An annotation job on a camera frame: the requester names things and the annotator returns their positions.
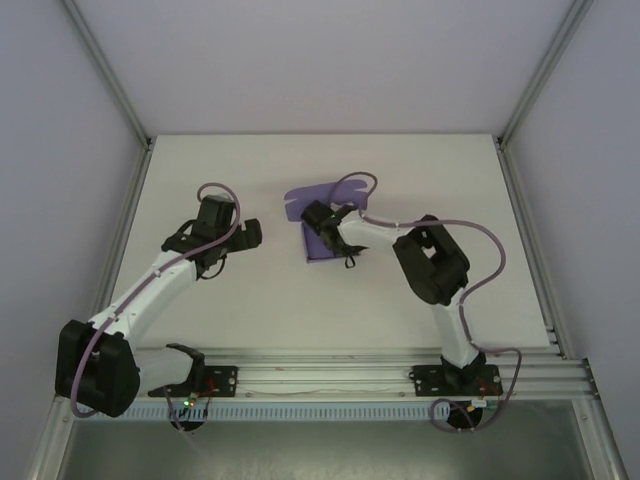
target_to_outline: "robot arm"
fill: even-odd
[[[164,385],[187,384],[192,392],[202,391],[204,355],[179,344],[136,353],[137,346],[162,311],[182,291],[204,279],[214,265],[226,261],[229,253],[256,248],[262,243],[260,223],[244,222],[233,235],[214,248],[175,261],[194,248],[211,243],[231,228],[235,204],[223,196],[202,199],[198,217],[185,223],[167,238],[149,270],[122,297],[89,322],[70,321],[60,333],[56,369],[56,392],[69,397],[80,358],[89,340],[110,318],[117,306],[150,275],[155,276],[110,323],[101,335],[80,379],[78,401],[109,416],[121,415],[138,391]],[[161,271],[168,262],[175,261]]]
[[[334,211],[320,201],[305,209],[302,221],[336,256],[350,257],[366,248],[394,255],[410,288],[431,305],[442,339],[443,364],[452,377],[468,376],[476,365],[484,364],[484,355],[469,344],[458,314],[458,300],[468,283],[469,260],[445,227],[382,227],[363,220],[353,206]]]

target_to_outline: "white wall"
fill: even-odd
[[[513,153],[571,337],[640,478],[640,3],[595,2]]]
[[[153,134],[501,133],[571,0],[79,0]]]
[[[139,146],[58,2],[0,5],[0,478],[24,478]]]

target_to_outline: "purple fabric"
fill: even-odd
[[[307,205],[314,200],[327,202],[329,193],[335,183],[322,183],[319,185],[309,185],[308,187],[294,188],[284,196],[285,211],[287,220],[290,222],[301,222],[300,216]],[[367,182],[354,179],[342,182],[336,189],[333,202],[338,205],[353,203],[361,209],[367,208]],[[316,262],[335,258],[328,250],[322,240],[315,235],[309,227],[302,225],[302,241],[307,255],[307,262]]]

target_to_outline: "white tabletop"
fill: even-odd
[[[397,220],[433,214],[472,220],[496,233],[507,250],[507,267],[469,298],[472,333],[486,346],[549,345],[489,135],[158,137],[116,295],[150,266],[166,237],[195,218],[195,192],[205,182],[233,188],[242,218],[260,220],[264,241],[255,250],[230,255],[220,277],[199,281],[174,300],[141,345],[439,347],[430,306],[413,294],[394,255],[365,251],[350,270],[341,260],[306,263],[300,224],[285,215],[285,193],[354,170],[380,179],[369,202],[371,214]],[[495,270],[498,253],[490,240],[464,227],[448,230],[471,262],[471,283]]]

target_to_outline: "glass panel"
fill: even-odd
[[[428,422],[76,422],[63,480],[591,478],[570,402],[509,405],[494,426],[447,434]]]

